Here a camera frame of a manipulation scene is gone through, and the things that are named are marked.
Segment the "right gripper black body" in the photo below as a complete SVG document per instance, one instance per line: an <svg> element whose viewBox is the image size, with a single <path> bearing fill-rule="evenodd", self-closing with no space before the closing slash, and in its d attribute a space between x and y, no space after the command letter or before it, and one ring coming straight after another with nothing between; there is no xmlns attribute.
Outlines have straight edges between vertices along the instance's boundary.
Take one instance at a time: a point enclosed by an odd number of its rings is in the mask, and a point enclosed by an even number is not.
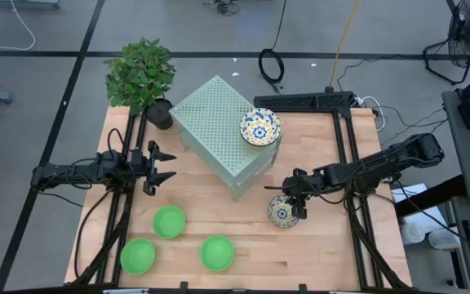
<svg viewBox="0 0 470 294"><path fill-rule="evenodd" d="M317 168L312 175L308 175L306 171L295 169L293 179L295 185L290 190L292 214L295 218L305 220L308 216L306 202L312 196L321 196L326 187L323 170Z"/></svg>

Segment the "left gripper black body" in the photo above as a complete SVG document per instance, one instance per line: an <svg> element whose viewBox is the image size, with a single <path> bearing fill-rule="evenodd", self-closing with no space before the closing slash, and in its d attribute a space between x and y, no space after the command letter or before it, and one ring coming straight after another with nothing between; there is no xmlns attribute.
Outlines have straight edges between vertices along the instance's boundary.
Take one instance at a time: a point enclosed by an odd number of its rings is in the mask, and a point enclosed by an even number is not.
<svg viewBox="0 0 470 294"><path fill-rule="evenodd" d="M148 157L146 157L143 155L140 148L135 148L131 154L130 165L136 178L143 176L146 178L143 183L143 192L147 195L155 195L156 188L151 181L153 156L149 154Z"/></svg>

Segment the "green plastic bowl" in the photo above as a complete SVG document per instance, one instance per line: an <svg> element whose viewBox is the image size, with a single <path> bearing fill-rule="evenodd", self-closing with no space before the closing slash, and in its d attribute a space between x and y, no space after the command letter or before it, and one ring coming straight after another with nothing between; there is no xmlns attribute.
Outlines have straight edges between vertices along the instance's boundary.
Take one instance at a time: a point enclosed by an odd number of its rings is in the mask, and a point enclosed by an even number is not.
<svg viewBox="0 0 470 294"><path fill-rule="evenodd" d="M176 238L184 230L186 218L183 210L176 206L160 208L153 217L153 232L164 239Z"/></svg>
<svg viewBox="0 0 470 294"><path fill-rule="evenodd" d="M202 264L211 271L226 270L232 264L234 256L233 243L223 235L211 235L201 245Z"/></svg>
<svg viewBox="0 0 470 294"><path fill-rule="evenodd" d="M153 265L155 248L146 238L130 240L122 249L120 263L128 274L143 274Z"/></svg>

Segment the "pale green perforated shelf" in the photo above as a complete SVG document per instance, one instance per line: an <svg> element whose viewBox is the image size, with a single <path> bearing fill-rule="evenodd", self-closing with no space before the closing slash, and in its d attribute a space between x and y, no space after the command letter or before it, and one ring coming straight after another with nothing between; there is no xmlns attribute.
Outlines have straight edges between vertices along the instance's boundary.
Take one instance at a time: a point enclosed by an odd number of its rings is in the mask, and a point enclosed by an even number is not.
<svg viewBox="0 0 470 294"><path fill-rule="evenodd" d="M240 121L253 104L216 75L170 113L180 124L179 137L232 190L237 201L275 163L282 135L270 146L247 144Z"/></svg>

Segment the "green potted plant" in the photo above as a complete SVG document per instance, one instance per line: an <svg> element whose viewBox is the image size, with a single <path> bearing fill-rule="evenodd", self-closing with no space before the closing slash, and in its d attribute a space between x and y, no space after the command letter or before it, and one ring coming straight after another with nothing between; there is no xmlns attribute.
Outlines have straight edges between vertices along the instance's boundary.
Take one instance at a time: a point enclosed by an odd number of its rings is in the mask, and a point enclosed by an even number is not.
<svg viewBox="0 0 470 294"><path fill-rule="evenodd" d="M170 51L158 39L141 38L121 50L121 55L105 61L107 99L112 107L127 107L131 114L145 116L160 130L173 125L172 103L166 93L176 74Z"/></svg>

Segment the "silver aluminium bar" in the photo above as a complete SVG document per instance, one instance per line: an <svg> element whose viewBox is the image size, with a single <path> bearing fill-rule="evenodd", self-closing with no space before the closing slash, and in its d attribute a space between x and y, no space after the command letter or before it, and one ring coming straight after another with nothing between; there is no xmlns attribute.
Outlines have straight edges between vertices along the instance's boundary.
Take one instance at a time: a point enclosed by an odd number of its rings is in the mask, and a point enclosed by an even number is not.
<svg viewBox="0 0 470 294"><path fill-rule="evenodd" d="M147 288L127 288L127 289L109 289L102 294L149 294Z"/></svg>

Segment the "white round container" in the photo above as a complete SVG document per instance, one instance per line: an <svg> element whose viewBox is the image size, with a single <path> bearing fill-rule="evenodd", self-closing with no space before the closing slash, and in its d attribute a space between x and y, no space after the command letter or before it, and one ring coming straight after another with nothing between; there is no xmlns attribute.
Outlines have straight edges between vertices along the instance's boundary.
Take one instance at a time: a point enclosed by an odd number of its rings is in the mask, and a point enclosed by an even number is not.
<svg viewBox="0 0 470 294"><path fill-rule="evenodd" d="M405 223L400 226L403 245L420 243L425 239L423 228L417 223Z"/></svg>
<svg viewBox="0 0 470 294"><path fill-rule="evenodd" d="M428 234L428 242L437 250L454 250L461 247L461 240L457 234L458 229L456 227L450 229L437 229Z"/></svg>

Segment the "white paper sheet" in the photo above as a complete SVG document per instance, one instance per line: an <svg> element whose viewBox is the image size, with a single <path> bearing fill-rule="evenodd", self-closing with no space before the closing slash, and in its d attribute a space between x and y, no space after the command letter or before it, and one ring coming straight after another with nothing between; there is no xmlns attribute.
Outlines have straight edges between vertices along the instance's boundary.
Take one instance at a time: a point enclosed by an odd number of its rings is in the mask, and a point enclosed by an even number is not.
<svg viewBox="0 0 470 294"><path fill-rule="evenodd" d="M427 186L423 183L405 186L404 190L401 190L401 188L392 189L392 200L395 203L399 203L402 200L406 199L405 194L407 194L411 198L416 194L425 192L427 189ZM438 207L430 207L428 209L425 209L423 212L416 212L407 216L402 216L398 212L397 217L401 219L404 224L417 224L424 231L424 233L430 233L434 230L442 229L442 226L437 223L438 221L442 225L446 225L446 220L439 211Z"/></svg>

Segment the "black support beam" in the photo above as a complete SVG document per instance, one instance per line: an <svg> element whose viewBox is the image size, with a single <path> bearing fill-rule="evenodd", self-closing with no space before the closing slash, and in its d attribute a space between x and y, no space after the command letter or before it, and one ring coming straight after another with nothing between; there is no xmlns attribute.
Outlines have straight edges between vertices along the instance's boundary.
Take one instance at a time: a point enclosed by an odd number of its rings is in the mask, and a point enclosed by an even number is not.
<svg viewBox="0 0 470 294"><path fill-rule="evenodd" d="M408 216L435 207L450 201L453 197L465 197L468 192L463 175L458 175L414 195L409 195L407 190L403 189L402 195L404 198L394 205L397 216Z"/></svg>

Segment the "grey cart base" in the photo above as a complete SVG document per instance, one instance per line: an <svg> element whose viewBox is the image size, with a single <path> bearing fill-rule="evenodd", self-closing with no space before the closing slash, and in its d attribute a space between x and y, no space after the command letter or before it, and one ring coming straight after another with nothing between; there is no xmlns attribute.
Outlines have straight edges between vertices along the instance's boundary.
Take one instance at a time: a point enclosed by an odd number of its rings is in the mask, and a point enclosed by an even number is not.
<svg viewBox="0 0 470 294"><path fill-rule="evenodd" d="M9 7L51 7L60 9L60 0L0 0L0 6Z"/></svg>

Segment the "black floor fan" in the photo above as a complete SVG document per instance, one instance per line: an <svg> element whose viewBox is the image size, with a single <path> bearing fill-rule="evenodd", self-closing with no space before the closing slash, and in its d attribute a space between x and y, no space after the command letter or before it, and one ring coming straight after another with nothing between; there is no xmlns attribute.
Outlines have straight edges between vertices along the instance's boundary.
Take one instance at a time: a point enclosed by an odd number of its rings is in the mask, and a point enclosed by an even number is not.
<svg viewBox="0 0 470 294"><path fill-rule="evenodd" d="M454 0L445 1L451 13L447 38L444 41L425 47L423 49L423 60L425 69L428 72L454 86L463 83L470 70L470 0L459 0L458 2ZM431 55L429 51L436 48L436 52L438 52L445 45L447 45L450 62L454 66L464 69L463 76L459 81L446 77L430 65Z"/></svg>

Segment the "black aluminium table frame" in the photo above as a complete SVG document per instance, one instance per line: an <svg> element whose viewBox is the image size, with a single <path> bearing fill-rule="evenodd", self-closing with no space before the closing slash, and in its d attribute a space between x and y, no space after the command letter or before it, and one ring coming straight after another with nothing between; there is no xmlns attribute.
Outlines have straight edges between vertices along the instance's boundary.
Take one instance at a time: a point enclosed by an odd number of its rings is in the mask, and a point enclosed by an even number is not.
<svg viewBox="0 0 470 294"><path fill-rule="evenodd" d="M348 152L347 137L336 138L332 108L315 96L280 97L285 135L275 163L243 196L232 199L230 188L179 137L179 127L160 131L146 128L147 140L156 141L175 160L160 164L163 172L176 172L154 196L141 189L133 198L127 239L146 238L155 246L153 267L139 275L125 272L120 251L113 247L93 283L118 287L189 289L359 290L362 284L387 287L388 280L370 254L355 251L361 242L353 236L347 209L339 194L308 204L308 217L291 229L280 229L268 218L269 201L295 168L312 170L339 160ZM153 217L165 206L183 210L186 224L176 238L159 238ZM232 264L224 271L207 269L200 249L211 235L223 235L234 246Z"/></svg>

